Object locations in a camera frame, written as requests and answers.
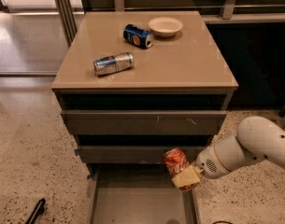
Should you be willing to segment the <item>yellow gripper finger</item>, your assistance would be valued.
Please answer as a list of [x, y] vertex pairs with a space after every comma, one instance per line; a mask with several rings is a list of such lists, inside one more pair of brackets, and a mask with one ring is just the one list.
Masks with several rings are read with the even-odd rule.
[[190, 189], [201, 180], [202, 170], [190, 165], [184, 169], [179, 166], [172, 168], [172, 182], [179, 189]]

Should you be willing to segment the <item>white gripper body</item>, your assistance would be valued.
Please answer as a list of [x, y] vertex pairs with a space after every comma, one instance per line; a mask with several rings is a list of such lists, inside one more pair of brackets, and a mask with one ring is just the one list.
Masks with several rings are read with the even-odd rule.
[[202, 170], [202, 175], [210, 179], [217, 179], [230, 173], [223, 161], [220, 144], [206, 147], [196, 158], [196, 164]]

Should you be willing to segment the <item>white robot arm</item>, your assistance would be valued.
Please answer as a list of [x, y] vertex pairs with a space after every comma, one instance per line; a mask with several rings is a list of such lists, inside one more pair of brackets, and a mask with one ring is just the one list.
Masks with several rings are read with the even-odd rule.
[[202, 176], [220, 178], [241, 167], [270, 161], [285, 170], [285, 131], [263, 117], [243, 119], [230, 135], [203, 149], [192, 164], [180, 148], [164, 154], [173, 184], [181, 190], [193, 188]]

